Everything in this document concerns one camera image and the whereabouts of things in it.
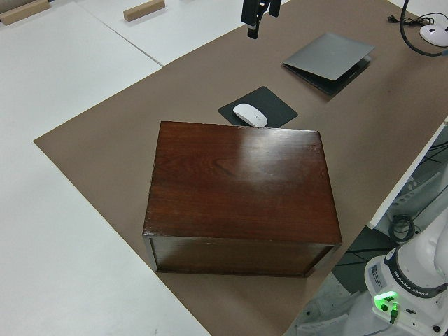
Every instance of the computer mouse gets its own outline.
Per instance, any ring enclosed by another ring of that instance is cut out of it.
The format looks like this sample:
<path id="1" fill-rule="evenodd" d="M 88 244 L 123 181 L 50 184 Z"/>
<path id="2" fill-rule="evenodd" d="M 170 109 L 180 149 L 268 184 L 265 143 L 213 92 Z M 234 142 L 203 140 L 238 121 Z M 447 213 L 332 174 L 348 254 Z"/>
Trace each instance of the computer mouse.
<path id="1" fill-rule="evenodd" d="M 264 127 L 267 124 L 266 116 L 252 105 L 238 104 L 233 108 L 233 112 L 250 126 Z"/>

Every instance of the green indicator light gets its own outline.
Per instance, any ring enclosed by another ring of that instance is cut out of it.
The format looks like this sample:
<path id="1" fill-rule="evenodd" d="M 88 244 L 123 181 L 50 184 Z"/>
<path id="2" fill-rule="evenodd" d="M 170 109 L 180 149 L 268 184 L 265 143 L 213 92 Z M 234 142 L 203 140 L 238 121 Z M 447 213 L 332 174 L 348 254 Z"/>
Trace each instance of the green indicator light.
<path id="1" fill-rule="evenodd" d="M 387 292 L 384 294 L 378 294 L 378 295 L 374 296 L 374 300 L 380 301 L 380 300 L 387 299 L 387 298 L 393 298 L 396 295 L 397 295 L 397 293 L 391 290 L 390 292 Z"/>

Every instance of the gray laptop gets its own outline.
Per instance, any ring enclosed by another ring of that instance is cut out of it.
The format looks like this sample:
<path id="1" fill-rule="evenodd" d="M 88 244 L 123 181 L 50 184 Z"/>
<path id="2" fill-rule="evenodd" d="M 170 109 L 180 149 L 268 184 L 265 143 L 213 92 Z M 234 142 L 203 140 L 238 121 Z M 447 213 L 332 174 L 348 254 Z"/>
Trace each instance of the gray laptop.
<path id="1" fill-rule="evenodd" d="M 337 94 L 370 63 L 375 47 L 325 33 L 283 62 L 294 74 L 328 95 Z"/>

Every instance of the dark brown wooden box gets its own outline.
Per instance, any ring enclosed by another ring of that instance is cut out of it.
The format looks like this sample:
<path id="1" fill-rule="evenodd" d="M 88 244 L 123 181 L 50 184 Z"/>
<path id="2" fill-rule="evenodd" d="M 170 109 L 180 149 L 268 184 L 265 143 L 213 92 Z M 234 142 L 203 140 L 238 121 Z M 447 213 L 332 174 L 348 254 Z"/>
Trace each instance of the dark brown wooden box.
<path id="1" fill-rule="evenodd" d="M 319 133 L 162 122 L 143 238 L 160 271 L 307 275 L 342 243 Z"/>

